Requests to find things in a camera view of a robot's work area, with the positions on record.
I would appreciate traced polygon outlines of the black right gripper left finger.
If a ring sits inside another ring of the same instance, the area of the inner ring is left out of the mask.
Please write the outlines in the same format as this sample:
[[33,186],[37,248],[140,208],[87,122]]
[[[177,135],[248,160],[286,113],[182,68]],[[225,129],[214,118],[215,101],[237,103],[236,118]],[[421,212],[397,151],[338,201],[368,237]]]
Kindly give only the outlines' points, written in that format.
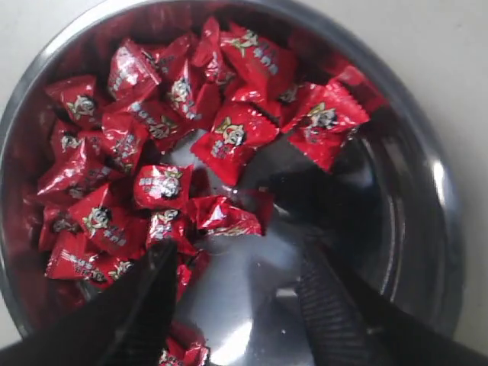
[[177,250],[148,252],[107,290],[1,350],[3,365],[157,365],[175,312]]

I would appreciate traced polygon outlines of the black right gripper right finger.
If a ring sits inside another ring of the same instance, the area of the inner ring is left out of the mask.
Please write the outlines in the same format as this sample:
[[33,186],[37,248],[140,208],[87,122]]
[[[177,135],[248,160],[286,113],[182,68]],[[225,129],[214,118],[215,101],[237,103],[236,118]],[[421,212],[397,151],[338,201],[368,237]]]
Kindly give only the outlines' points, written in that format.
[[317,365],[485,365],[372,289],[327,247],[302,249],[297,297]]

